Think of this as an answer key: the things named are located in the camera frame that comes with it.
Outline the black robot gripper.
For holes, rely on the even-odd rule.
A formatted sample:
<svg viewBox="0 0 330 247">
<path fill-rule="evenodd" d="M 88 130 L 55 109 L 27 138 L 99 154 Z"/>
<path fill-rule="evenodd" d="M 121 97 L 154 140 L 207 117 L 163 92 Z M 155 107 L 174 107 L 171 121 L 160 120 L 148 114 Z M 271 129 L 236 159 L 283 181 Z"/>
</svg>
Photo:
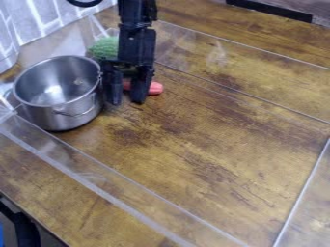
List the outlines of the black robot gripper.
<svg viewBox="0 0 330 247">
<path fill-rule="evenodd" d="M 103 89 L 105 101 L 120 105 L 123 99 L 123 72 L 132 75 L 129 83 L 129 99 L 143 104 L 148 95 L 155 75 L 155 49 L 158 32 L 148 25 L 120 24 L 115 36 L 119 39 L 116 59 L 100 59 Z"/>
</svg>

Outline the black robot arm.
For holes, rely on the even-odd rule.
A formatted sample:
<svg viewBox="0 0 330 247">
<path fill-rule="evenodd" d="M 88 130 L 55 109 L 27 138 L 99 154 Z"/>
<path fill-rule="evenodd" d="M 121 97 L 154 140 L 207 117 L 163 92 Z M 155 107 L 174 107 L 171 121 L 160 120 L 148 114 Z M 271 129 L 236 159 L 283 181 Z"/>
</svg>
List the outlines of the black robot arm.
<svg viewBox="0 0 330 247">
<path fill-rule="evenodd" d="M 124 68 L 134 69 L 129 99 L 146 101 L 155 75 L 156 31 L 151 28 L 158 20 L 156 0 L 119 0 L 119 47 L 115 59 L 100 60 L 105 100 L 121 104 Z"/>
</svg>

